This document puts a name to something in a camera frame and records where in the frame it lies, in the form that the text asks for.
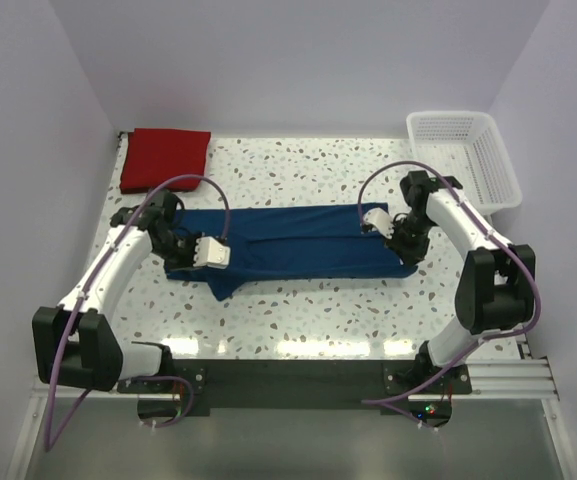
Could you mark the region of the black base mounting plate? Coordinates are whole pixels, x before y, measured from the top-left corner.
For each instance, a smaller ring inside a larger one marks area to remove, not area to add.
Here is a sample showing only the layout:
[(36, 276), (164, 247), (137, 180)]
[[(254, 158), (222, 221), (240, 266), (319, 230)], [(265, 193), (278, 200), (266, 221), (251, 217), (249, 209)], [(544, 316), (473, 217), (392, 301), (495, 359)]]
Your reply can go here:
[(141, 395), (141, 419), (216, 409), (359, 410), (375, 400), (385, 414), (442, 425), (455, 395), (472, 391), (461, 365), (442, 373), (427, 360), (168, 360), (162, 375), (125, 383)]

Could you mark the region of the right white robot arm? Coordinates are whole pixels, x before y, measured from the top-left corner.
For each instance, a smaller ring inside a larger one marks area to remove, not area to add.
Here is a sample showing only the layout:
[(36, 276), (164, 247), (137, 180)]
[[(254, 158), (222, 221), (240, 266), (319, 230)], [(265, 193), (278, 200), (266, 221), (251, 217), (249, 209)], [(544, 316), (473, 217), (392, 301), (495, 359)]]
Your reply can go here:
[(453, 319), (415, 356), (408, 376), (427, 393), (449, 380), (448, 369), (465, 361), (481, 343), (513, 336), (536, 313), (536, 255), (495, 230), (476, 212), (453, 177), (412, 171), (400, 182), (410, 211), (392, 220), (384, 244), (407, 267), (425, 259), (429, 232), (437, 227), (464, 264), (455, 292)]

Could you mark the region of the folded red t shirt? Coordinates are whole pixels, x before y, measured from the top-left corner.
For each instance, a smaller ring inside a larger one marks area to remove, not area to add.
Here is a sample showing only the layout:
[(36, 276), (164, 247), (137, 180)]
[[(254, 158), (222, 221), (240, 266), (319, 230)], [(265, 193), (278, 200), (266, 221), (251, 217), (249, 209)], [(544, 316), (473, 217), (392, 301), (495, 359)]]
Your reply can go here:
[(137, 128), (128, 147), (119, 188), (122, 194), (146, 193), (180, 175), (205, 174), (211, 133), (206, 131)]

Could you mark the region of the white plastic basket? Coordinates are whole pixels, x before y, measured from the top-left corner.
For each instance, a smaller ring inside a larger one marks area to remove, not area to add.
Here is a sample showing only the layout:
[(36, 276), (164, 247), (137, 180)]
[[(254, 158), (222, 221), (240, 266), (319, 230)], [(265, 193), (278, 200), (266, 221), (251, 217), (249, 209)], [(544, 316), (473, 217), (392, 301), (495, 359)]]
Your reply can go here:
[(495, 120), (485, 112), (422, 111), (406, 118), (414, 159), (455, 177), (483, 215), (518, 207), (522, 192)]

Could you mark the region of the aluminium frame rail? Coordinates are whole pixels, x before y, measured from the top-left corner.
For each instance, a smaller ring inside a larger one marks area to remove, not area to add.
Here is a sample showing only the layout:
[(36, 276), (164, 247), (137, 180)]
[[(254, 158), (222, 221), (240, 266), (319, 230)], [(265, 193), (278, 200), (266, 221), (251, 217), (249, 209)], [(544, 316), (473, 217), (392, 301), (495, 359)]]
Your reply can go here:
[(493, 340), (467, 360), (472, 396), (496, 400), (558, 400), (549, 360), (533, 352), (525, 334)]

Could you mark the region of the blue t shirt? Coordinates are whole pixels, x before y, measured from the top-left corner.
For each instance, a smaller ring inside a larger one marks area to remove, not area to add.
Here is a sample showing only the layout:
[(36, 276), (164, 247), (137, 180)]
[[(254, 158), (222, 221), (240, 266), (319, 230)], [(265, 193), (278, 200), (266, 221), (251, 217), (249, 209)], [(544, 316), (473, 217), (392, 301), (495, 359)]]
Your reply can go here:
[(406, 266), (377, 233), (362, 233), (354, 205), (319, 205), (231, 211), (225, 269), (174, 271), (169, 280), (203, 282), (218, 301), (259, 281), (407, 278)]

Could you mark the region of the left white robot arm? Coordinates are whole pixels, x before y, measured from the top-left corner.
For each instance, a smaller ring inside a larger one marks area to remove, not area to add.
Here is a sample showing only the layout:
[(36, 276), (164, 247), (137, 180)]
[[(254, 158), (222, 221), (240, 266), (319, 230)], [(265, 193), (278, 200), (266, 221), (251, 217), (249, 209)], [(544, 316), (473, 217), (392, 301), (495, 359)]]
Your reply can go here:
[(110, 391), (139, 377), (153, 392), (168, 390), (175, 368), (156, 343), (120, 343), (111, 320), (130, 279), (151, 254), (171, 270), (207, 264), (209, 242), (199, 232), (179, 234), (177, 195), (162, 190), (139, 207), (124, 207), (111, 219), (102, 250), (76, 286), (55, 307), (32, 319), (39, 379), (53, 386)]

